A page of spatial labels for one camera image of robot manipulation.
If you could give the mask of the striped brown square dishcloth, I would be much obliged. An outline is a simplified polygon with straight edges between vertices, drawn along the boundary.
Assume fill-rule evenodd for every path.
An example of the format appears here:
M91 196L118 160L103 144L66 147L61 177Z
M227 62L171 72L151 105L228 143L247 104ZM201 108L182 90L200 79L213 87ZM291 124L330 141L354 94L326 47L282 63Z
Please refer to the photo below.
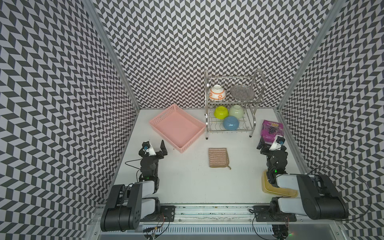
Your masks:
M228 168L231 170L226 148L209 148L208 155L210 168Z

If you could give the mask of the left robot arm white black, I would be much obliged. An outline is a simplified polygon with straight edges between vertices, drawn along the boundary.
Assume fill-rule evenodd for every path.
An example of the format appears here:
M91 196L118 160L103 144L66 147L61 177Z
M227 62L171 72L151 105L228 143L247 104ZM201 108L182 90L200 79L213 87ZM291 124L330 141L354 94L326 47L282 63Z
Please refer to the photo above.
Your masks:
M160 185L159 161L167 154L164 141L157 152L149 141L142 143L138 168L141 174L135 183L112 186L100 222L103 232L135 230L146 217L157 220L164 216L160 213L160 200L153 194Z

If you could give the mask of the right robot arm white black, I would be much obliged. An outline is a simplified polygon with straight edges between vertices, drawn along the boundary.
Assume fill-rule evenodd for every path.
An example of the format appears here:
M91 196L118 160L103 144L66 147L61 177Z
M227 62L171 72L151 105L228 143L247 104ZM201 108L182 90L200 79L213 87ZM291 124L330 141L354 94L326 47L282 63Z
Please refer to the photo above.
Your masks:
M344 220L349 216L348 206L326 175L288 174L288 152L285 138L261 140L257 146L267 158L267 169L262 174L262 190L273 198L265 210L271 222L291 221L296 215L311 220Z

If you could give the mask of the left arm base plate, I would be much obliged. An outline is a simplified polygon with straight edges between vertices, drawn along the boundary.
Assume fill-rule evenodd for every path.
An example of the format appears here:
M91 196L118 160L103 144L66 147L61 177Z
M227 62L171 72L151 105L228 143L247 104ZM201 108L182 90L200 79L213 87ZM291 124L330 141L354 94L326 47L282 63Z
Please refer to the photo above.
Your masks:
M158 222L163 221L163 217L166 218L166 222L174 222L176 213L176 206L163 205L154 213L143 217L140 222Z

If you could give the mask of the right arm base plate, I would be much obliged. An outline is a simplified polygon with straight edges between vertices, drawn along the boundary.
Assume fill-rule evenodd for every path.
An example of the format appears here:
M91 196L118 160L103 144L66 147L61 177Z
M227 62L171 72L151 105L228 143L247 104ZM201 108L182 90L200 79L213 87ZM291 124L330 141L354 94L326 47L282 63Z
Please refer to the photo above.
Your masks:
M283 213L279 209L271 210L270 206L253 206L253 212L257 222L296 222L297 217L294 214Z

